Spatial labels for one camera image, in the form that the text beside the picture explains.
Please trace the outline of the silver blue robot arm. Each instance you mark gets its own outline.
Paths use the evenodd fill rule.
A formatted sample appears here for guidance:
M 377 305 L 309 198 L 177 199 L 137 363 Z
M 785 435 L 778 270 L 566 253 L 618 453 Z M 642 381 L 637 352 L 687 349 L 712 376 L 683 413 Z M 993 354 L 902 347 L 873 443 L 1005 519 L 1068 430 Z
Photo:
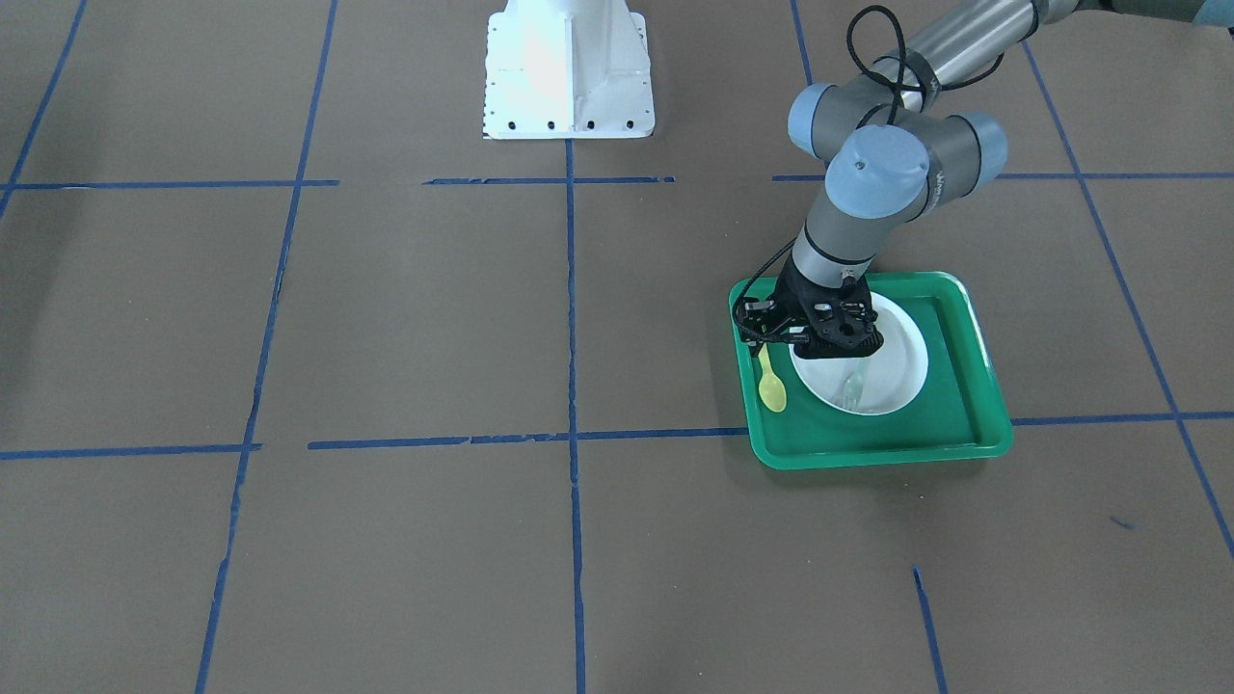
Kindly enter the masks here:
M 944 203 L 1000 177 L 1008 157 L 1004 128 L 986 114 L 928 114 L 943 93 L 993 74 L 1004 53 L 1043 25 L 1076 12 L 1075 1 L 965 1 L 907 37 L 900 19 L 875 4 L 861 19 L 890 23 L 896 44 L 865 62 L 842 85 L 798 93 L 789 136 L 826 165 L 823 185 L 765 299 L 740 288 L 731 306 L 735 335 L 752 353 L 789 345 L 806 361 L 863 359 L 884 346 L 868 270 L 891 233 Z

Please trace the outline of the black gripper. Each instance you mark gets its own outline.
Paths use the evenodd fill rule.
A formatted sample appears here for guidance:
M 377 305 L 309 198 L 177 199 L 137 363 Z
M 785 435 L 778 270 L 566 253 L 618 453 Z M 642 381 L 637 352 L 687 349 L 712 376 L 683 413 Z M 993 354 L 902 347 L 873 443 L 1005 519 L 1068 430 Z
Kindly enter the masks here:
M 733 325 L 747 346 L 791 345 L 803 361 L 868 359 L 884 346 L 868 280 L 838 288 L 807 280 L 793 261 L 777 277 L 771 300 L 735 299 Z

